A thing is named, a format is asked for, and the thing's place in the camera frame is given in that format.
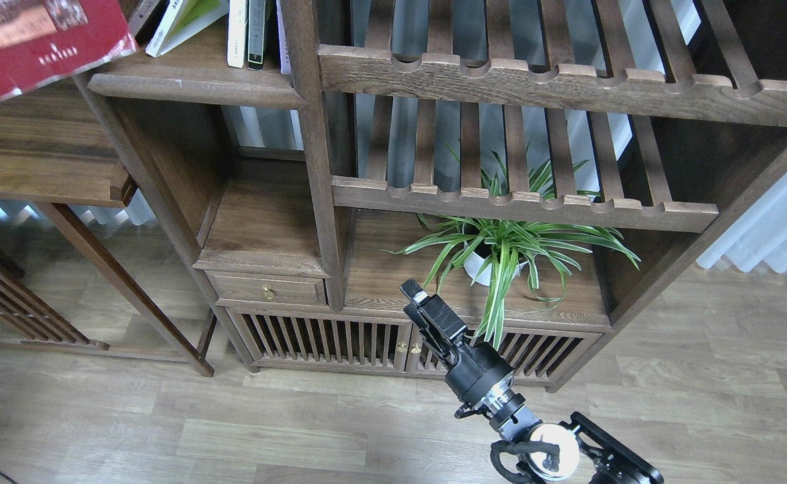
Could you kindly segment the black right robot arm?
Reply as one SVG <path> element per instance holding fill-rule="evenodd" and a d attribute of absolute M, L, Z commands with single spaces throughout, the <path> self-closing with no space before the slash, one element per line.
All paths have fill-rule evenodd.
<path fill-rule="evenodd" d="M 661 483 L 661 473 L 603 429 L 575 411 L 569 422 L 538 419 L 513 392 L 513 368 L 488 343 L 466 340 L 466 325 L 439 295 L 415 280 L 401 285 L 406 315 L 424 344 L 446 368 L 445 381 L 461 403 L 457 419 L 482 415 L 500 435 L 492 443 L 492 465 L 512 483 L 546 483 L 571 476 L 586 456 L 593 483 Z"/>

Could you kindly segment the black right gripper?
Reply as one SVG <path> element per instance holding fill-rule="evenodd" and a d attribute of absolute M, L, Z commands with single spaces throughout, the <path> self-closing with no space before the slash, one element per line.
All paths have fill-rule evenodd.
<path fill-rule="evenodd" d="M 414 322 L 424 343 L 444 366 L 445 382 L 462 402 L 456 419 L 482 414 L 492 419 L 512 398 L 513 368 L 491 344 L 464 344 L 466 325 L 438 294 L 428 295 L 409 278 L 400 285 L 409 299 L 403 312 Z"/>

